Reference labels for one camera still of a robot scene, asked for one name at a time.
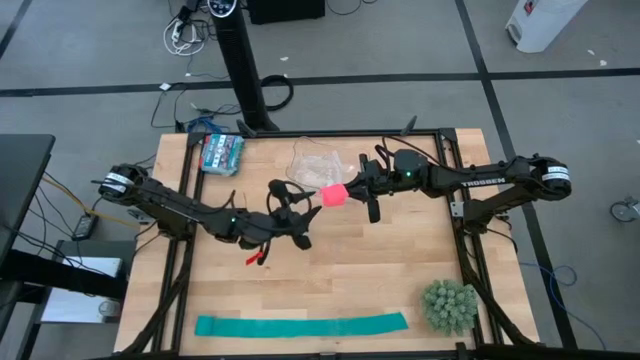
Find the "wooden tabletop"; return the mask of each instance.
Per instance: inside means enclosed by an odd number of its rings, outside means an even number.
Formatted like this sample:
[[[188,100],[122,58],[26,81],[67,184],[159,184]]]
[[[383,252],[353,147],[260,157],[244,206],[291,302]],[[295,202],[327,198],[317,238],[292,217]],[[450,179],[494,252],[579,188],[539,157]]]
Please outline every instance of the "wooden tabletop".
[[[457,130],[465,166],[490,163],[479,129]],[[343,163],[358,166],[358,154],[376,157],[379,137],[322,138],[335,146]],[[410,141],[437,154],[430,136]],[[235,189],[236,206],[266,212],[267,183],[286,179],[296,139],[248,140],[241,170],[234,177],[205,177],[202,202],[218,206]],[[399,148],[389,142],[390,150]],[[186,135],[163,135],[153,177],[177,189]],[[193,194],[198,156],[194,156],[188,194]],[[497,187],[472,190],[486,198]],[[308,251],[296,248],[289,237],[273,241],[265,266],[245,266],[254,252],[221,243],[199,228],[183,329],[182,355],[285,354],[319,352],[425,351],[454,349],[463,341],[473,348],[470,334],[446,337],[432,331],[420,310],[420,293],[434,280],[460,281],[448,204],[421,193],[401,193],[380,199],[381,221],[370,224],[366,206],[348,201],[339,208],[324,208],[313,220]],[[319,199],[314,197],[314,205]],[[508,233],[492,221],[489,228]],[[151,230],[140,243],[155,235]],[[525,336],[537,332],[518,260],[512,244],[499,235],[482,236],[496,300]],[[159,238],[141,250],[133,264],[115,350],[129,345],[158,304],[168,240]],[[174,274],[182,259],[181,245]],[[196,337],[199,315],[262,319],[317,319],[369,316],[401,311],[409,329],[360,337],[301,337],[294,339],[242,339]],[[175,304],[167,315],[164,347],[170,343]],[[485,339],[490,340],[484,306],[480,306]]]

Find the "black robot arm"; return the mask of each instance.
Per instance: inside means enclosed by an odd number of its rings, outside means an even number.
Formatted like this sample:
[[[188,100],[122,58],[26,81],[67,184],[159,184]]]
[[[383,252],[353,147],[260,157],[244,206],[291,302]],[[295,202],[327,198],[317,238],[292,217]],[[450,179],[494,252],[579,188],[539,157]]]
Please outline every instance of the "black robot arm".
[[[100,195],[113,203],[136,206],[158,221],[159,230],[176,240],[192,236],[190,224],[198,223],[216,239],[226,243],[238,243],[242,249],[268,246],[273,238],[289,235],[302,250],[311,247],[305,235],[320,207],[311,208],[305,214],[291,210],[290,205],[308,199],[313,193],[292,194],[287,190],[289,182],[272,180],[269,196],[280,201],[280,207],[269,214],[248,212],[246,209],[226,208],[232,203],[212,208],[182,195],[148,176],[145,169],[135,165],[118,165],[111,168],[98,189]]]
[[[395,192],[420,190],[431,198],[452,194],[463,188],[513,184],[499,194],[485,200],[453,203],[454,215],[462,217],[465,230],[484,233],[494,215],[538,199],[555,201],[571,194],[567,166],[555,159],[534,155],[521,156],[508,162],[453,169],[435,165],[414,150],[386,152],[393,158],[393,168],[386,169],[377,161],[360,155],[361,171],[345,187],[349,196],[367,202],[371,222],[380,220],[376,198]]]

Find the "black metal frame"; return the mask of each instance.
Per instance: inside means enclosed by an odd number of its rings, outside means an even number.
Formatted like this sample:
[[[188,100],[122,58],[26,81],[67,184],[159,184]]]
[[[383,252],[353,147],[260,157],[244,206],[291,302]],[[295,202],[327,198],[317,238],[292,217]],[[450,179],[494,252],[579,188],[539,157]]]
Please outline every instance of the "black metal frame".
[[[281,139],[281,138],[298,138],[302,136],[306,137],[378,137],[384,135],[398,135],[400,130],[318,130],[318,131],[278,131],[278,132],[260,132],[255,137],[256,139]],[[202,133],[190,133],[187,135],[187,148],[185,151],[184,162],[182,164],[182,175],[180,178],[179,192],[186,194],[187,186],[189,184],[189,176],[191,171],[191,163],[193,160],[193,153],[195,145],[199,144],[204,139],[205,134]],[[455,129],[442,128],[442,129],[418,129],[412,130],[409,136],[433,136],[437,147],[438,159],[446,164],[446,147],[445,141],[448,142],[452,151],[452,156],[456,167],[462,166],[462,158],[460,157],[460,149],[458,147],[457,137]],[[197,170],[195,188],[193,198],[200,200],[202,195],[202,187],[204,184],[204,172]],[[468,191],[462,192],[462,198],[464,200],[470,199]],[[447,197],[447,204],[453,200],[453,196]],[[453,215],[450,213],[451,223],[453,226],[453,234],[456,242],[456,249],[458,256],[467,256],[466,247],[464,246],[464,232],[459,231],[457,222]],[[193,259],[193,252],[195,246],[196,227],[193,227],[192,237],[186,241],[185,252],[183,255],[183,261],[191,263]],[[482,285],[491,293],[491,283],[489,281],[489,275],[487,271],[487,265],[482,251],[482,245],[480,239],[477,236],[472,237],[472,243],[475,251],[476,265],[479,270],[479,278]],[[169,246],[167,252],[167,260],[165,265],[165,271],[162,280],[162,289],[160,300],[164,298],[166,291],[171,285],[173,278],[173,268],[177,256],[178,244],[175,241]],[[184,316],[186,311],[187,293],[188,293],[188,277],[186,279],[187,285],[182,289],[178,297],[178,305],[175,313],[175,321],[173,326],[173,334],[171,338],[171,345],[169,351],[179,352],[180,343],[182,338],[182,330],[184,324]],[[497,344],[503,344],[502,333],[500,328],[491,314],[489,314],[489,323],[491,326],[492,339],[497,340]],[[472,330],[472,338],[475,346],[478,347],[485,344],[483,337],[483,331],[479,317],[476,316],[475,328]],[[164,335],[164,321],[152,340],[152,352],[159,352],[163,349],[162,340]],[[339,354],[341,359],[462,359],[469,356],[471,352],[466,351],[464,344],[460,343],[456,350],[438,350],[438,351],[421,351],[421,352],[372,352],[372,353],[344,353]],[[310,358],[336,358],[337,354],[282,354],[282,355],[237,355],[237,356],[225,356],[225,355],[211,355],[211,356],[189,356],[179,357],[180,359],[310,359]]]

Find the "green band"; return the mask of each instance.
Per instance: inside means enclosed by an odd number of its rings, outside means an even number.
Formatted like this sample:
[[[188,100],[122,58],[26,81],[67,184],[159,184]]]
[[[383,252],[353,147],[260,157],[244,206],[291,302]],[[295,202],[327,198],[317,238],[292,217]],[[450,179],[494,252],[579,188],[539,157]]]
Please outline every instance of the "green band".
[[[406,330],[402,313],[321,320],[228,319],[198,317],[196,336],[291,338],[298,336],[357,336]]]

